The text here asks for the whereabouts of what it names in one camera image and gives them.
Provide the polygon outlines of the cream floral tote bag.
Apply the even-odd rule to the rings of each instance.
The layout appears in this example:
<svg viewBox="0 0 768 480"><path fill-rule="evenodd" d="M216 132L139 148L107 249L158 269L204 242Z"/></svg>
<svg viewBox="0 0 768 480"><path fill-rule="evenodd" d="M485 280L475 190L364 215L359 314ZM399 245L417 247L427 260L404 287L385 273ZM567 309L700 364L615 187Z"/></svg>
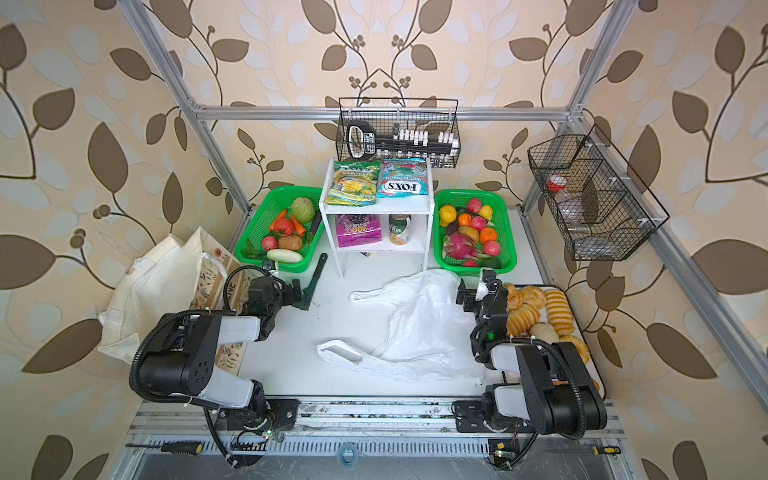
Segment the cream floral tote bag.
<svg viewBox="0 0 768 480"><path fill-rule="evenodd" d="M129 364L147 333L166 313L187 309L220 310L223 295L239 309L256 277L242 271L224 286L240 262L203 228L185 242L170 234L134 260L119 280L106 310L99 314L98 351Z"/></svg>

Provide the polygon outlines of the Fox's candy bag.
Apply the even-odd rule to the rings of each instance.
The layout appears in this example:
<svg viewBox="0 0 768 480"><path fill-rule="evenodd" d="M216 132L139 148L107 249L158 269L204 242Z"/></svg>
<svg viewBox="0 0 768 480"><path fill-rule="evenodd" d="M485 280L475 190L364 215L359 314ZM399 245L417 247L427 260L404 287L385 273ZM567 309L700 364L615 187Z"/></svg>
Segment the Fox's candy bag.
<svg viewBox="0 0 768 480"><path fill-rule="evenodd" d="M378 198L406 198L428 194L426 161L387 159L381 164Z"/></svg>

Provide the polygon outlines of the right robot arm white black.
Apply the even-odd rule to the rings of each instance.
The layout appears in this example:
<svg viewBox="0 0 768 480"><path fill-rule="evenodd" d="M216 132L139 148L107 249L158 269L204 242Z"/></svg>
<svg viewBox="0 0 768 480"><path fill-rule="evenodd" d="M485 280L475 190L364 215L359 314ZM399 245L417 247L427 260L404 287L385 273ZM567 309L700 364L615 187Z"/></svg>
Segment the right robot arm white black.
<svg viewBox="0 0 768 480"><path fill-rule="evenodd" d="M474 360L502 376L479 399L453 404L459 432L528 427L579 439L606 427L604 385L563 290L505 284L485 270L476 288L459 285L456 303L475 320Z"/></svg>

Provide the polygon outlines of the purple candy bag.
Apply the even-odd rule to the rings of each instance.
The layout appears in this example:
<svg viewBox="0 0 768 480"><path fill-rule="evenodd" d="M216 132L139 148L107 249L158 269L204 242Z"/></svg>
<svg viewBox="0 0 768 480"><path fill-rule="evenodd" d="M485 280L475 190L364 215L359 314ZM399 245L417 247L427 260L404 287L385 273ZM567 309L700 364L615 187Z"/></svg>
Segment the purple candy bag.
<svg viewBox="0 0 768 480"><path fill-rule="evenodd" d="M381 222L377 215L343 214L336 225L340 248L350 248L378 243L382 240Z"/></svg>

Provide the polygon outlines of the green tin can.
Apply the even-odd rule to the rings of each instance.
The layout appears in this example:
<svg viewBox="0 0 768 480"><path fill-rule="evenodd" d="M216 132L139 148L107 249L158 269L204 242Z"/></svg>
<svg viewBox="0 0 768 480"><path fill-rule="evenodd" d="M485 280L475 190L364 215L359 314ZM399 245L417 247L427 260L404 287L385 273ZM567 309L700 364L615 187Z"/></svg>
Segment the green tin can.
<svg viewBox="0 0 768 480"><path fill-rule="evenodd" d="M407 214L390 214L389 239L393 245L404 246L408 243L412 217Z"/></svg>

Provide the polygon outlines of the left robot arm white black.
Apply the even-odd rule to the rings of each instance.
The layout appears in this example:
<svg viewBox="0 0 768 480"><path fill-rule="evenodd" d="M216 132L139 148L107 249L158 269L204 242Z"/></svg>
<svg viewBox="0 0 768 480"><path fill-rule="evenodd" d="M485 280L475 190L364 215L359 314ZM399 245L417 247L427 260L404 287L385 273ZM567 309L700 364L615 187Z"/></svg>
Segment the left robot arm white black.
<svg viewBox="0 0 768 480"><path fill-rule="evenodd" d="M284 307L308 310L327 260L320 255L307 286L286 282L272 269L237 267L224 280L222 308L163 315L134 354L131 389L147 402L200 407L215 448L232 468L245 466L241 452L219 435L217 422L239 436L276 440L295 425L299 402L268 400L261 382L219 367L217 352L226 344L266 340Z"/></svg>

